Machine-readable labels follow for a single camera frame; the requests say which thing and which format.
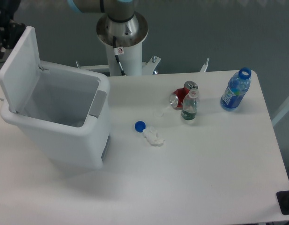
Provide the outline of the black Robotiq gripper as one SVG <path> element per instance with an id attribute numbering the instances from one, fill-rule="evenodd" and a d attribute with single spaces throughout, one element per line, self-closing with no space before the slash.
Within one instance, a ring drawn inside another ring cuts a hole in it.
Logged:
<path id="1" fill-rule="evenodd" d="M 0 0 L 0 60 L 6 49 L 13 49 L 26 29 L 24 23 L 10 22 L 19 8 L 20 0 Z"/>

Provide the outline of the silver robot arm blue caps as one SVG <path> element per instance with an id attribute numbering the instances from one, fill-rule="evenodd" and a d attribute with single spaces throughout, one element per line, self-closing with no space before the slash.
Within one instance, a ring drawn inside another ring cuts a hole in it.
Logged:
<path id="1" fill-rule="evenodd" d="M 0 0 L 0 60 L 5 51 L 14 49 L 26 25 L 14 20 L 20 0 Z M 125 23 L 135 14 L 133 0 L 68 0 L 69 7 L 81 13 L 106 13 L 111 20 Z"/>

